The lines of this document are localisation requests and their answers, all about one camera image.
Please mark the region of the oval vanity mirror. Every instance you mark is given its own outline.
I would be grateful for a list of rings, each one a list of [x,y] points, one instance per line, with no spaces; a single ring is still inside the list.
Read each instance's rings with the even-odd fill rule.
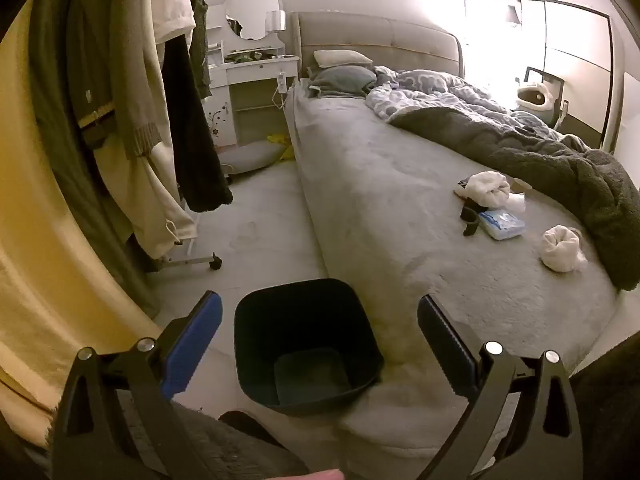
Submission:
[[[270,35],[265,31],[266,12],[283,10],[280,0],[227,0],[224,7],[232,32],[245,40],[262,40]]]

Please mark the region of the cream pillow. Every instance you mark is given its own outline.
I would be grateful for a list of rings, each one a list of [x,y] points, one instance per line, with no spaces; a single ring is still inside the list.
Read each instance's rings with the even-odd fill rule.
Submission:
[[[315,50],[314,60],[322,70],[346,65],[364,67],[373,65],[373,61],[364,54],[346,49]]]

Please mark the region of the grey-blue pillow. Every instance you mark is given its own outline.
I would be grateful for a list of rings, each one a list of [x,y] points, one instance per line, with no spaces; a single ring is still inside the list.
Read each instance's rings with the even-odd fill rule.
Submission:
[[[378,77],[370,68],[359,65],[341,65],[320,70],[308,84],[313,98],[346,96],[365,98],[375,87]]]

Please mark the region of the mirrored wardrobe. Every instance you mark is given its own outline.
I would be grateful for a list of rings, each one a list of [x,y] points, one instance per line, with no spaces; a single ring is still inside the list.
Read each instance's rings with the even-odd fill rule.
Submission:
[[[503,95],[545,84],[555,110],[548,121],[592,148],[612,148],[623,106],[624,55],[612,18],[560,0],[498,0]]]

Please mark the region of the black curved plastic piece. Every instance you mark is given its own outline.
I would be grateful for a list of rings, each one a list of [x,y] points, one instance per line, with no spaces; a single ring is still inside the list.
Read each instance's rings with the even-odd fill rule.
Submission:
[[[463,235],[465,237],[473,236],[480,226],[480,214],[487,211],[486,207],[480,206],[474,200],[467,198],[462,206],[460,219],[465,222]]]

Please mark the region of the blue wet wipes pack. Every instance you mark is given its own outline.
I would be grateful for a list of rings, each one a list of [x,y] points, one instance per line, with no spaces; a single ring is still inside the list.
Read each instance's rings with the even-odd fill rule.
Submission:
[[[526,223],[506,209],[489,209],[478,215],[480,225],[494,240],[510,240],[523,234]]]

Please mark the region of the beige knit sweater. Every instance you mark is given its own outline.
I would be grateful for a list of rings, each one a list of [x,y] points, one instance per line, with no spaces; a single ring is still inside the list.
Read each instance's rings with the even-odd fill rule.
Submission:
[[[129,158],[150,154],[160,143],[162,76],[151,10],[151,0],[70,0],[70,100],[92,148],[112,132]]]

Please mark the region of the blue patterned duvet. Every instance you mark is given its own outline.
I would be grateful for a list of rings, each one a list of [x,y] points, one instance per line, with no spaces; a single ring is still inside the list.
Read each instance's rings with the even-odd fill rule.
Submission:
[[[378,79],[366,96],[366,104],[384,122],[416,110],[455,110],[474,122],[487,122],[501,131],[559,141],[563,135],[524,110],[508,110],[489,94],[463,78],[434,70],[401,70],[375,66]]]

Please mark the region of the yellow item on floor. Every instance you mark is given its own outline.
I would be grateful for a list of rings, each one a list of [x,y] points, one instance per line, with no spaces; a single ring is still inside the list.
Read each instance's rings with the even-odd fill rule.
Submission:
[[[267,140],[272,144],[276,144],[281,149],[280,162],[293,160],[295,158],[292,141],[287,133],[270,134],[270,136],[267,136]]]

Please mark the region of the white tissue ball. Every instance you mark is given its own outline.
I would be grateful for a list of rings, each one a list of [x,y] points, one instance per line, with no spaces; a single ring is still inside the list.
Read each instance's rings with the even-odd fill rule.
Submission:
[[[538,245],[541,262],[556,273],[582,270],[587,258],[582,251],[582,234],[558,224],[542,234]]]

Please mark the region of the white rolling clothes rack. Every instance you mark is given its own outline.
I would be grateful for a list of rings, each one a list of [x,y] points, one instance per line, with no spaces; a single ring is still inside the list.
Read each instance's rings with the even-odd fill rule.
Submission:
[[[160,270],[164,269],[178,268],[179,266],[199,266],[200,264],[206,264],[212,271],[218,271],[222,268],[222,259],[216,252],[198,256],[195,253],[195,247],[195,238],[175,244],[175,247],[167,255],[152,261],[153,269],[156,272],[160,272]]]

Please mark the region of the white dressing table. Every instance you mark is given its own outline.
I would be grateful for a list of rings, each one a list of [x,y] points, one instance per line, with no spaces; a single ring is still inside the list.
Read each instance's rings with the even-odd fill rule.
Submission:
[[[279,34],[242,39],[218,4],[207,11],[207,40],[210,96],[204,110],[216,148],[228,150],[286,133],[283,108],[272,104],[272,95],[280,70],[288,77],[288,88],[296,81],[299,58],[285,52]]]

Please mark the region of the black hanging garment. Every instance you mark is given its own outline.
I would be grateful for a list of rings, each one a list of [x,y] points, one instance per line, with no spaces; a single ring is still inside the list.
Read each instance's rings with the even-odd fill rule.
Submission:
[[[230,191],[193,78],[186,37],[165,44],[162,67],[179,191],[194,212],[230,205]]]

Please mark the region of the grey round floor cushion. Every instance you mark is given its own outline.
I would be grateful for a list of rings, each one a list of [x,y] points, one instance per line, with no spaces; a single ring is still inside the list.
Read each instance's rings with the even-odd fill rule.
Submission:
[[[277,162],[282,151],[268,140],[235,146],[219,154],[222,172],[229,177],[248,174]]]

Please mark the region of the small table lamp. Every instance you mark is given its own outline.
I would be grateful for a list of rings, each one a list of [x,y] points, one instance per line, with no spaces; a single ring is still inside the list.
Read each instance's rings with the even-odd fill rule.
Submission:
[[[286,15],[283,10],[270,10],[265,15],[265,31],[267,34],[284,32],[286,29]]]

